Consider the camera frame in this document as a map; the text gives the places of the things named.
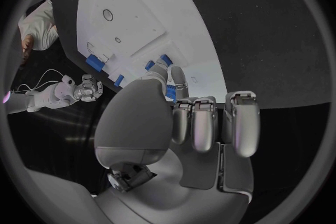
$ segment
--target purple light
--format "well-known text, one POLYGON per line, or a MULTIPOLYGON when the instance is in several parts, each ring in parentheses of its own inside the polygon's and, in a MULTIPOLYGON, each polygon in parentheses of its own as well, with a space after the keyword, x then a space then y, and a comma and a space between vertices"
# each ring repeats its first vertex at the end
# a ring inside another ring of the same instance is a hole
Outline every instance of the purple light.
POLYGON ((7 102, 10 99, 11 96, 11 92, 9 91, 4 98, 2 99, 2 103, 4 104, 5 102, 7 102))

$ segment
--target cable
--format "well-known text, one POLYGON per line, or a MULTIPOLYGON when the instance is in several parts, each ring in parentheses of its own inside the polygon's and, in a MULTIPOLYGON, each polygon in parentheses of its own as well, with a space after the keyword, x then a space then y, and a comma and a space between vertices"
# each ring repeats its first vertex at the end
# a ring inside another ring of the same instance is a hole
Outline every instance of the cable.
MULTIPOLYGON (((60 81, 50 80, 50 81, 48 81, 48 82, 46 82, 46 83, 43 83, 41 86, 39 86, 39 87, 37 87, 37 88, 30 89, 30 91, 32 91, 32 90, 37 90, 38 88, 44 86, 44 85, 47 84, 47 83, 51 83, 51 82, 60 83, 60 81)), ((18 93, 18 92, 23 92, 23 91, 29 91, 29 90, 14 91, 14 92, 12 92, 12 93, 16 94, 16 93, 18 93)))
POLYGON ((23 92, 23 91, 19 91, 19 89, 20 89, 21 86, 26 86, 30 91, 32 91, 32 90, 36 90, 36 89, 37 89, 37 86, 38 86, 39 83, 41 82, 41 80, 42 80, 42 78, 44 77, 44 75, 45 75, 46 73, 48 73, 49 71, 55 71, 55 72, 59 73, 62 77, 64 77, 63 74, 60 73, 59 71, 57 71, 57 70, 55 70, 55 69, 48 69, 48 70, 45 71, 45 72, 43 73, 43 75, 40 77, 39 82, 36 84, 36 86, 35 86, 34 88, 30 88, 27 84, 21 84, 21 85, 19 85, 19 87, 17 88, 16 91, 13 91, 13 93, 23 92))

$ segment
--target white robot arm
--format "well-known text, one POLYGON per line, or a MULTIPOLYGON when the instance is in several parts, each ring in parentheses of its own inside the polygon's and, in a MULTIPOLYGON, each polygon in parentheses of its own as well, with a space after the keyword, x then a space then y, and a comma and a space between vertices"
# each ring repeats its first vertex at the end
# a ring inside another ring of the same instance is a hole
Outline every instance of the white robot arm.
POLYGON ((73 79, 64 76, 62 82, 50 85, 44 91, 28 91, 24 94, 11 94, 7 101, 8 114, 22 111, 36 112, 41 108, 64 108, 78 101, 92 102, 102 95, 102 83, 93 76, 82 76, 82 84, 76 86, 73 79))

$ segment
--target blue clip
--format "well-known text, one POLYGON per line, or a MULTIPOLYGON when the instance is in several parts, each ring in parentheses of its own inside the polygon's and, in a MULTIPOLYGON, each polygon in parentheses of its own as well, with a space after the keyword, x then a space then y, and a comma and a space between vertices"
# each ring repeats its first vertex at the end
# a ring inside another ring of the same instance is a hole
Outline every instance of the blue clip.
POLYGON ((86 63, 88 63, 90 66, 92 66, 94 69, 96 69, 98 72, 102 70, 105 63, 103 63, 101 60, 99 60, 95 55, 91 54, 86 59, 86 63))
POLYGON ((150 61, 146 64, 145 69, 146 69, 147 71, 149 71, 149 70, 153 67, 154 64, 155 64, 155 63, 154 63, 152 60, 150 60, 150 61))
POLYGON ((176 87, 173 85, 167 85, 166 96, 173 99, 173 102, 176 103, 176 87))
POLYGON ((120 85, 120 83, 122 82, 123 79, 124 79, 124 76, 122 74, 120 74, 119 77, 114 82, 114 86, 119 87, 119 85, 120 85))
POLYGON ((168 66, 172 65, 171 59, 169 59, 169 57, 166 54, 162 55, 160 59, 164 60, 168 66))

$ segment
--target white shirt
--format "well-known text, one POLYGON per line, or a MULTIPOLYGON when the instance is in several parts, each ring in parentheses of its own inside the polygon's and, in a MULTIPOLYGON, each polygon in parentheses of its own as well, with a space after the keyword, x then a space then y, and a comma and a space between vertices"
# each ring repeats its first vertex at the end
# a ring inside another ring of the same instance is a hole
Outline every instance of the white shirt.
POLYGON ((34 38, 32 49, 45 50, 58 38, 54 25, 53 4, 50 0, 47 0, 26 18, 22 18, 19 21, 18 27, 21 33, 21 40, 26 35, 32 35, 34 38))

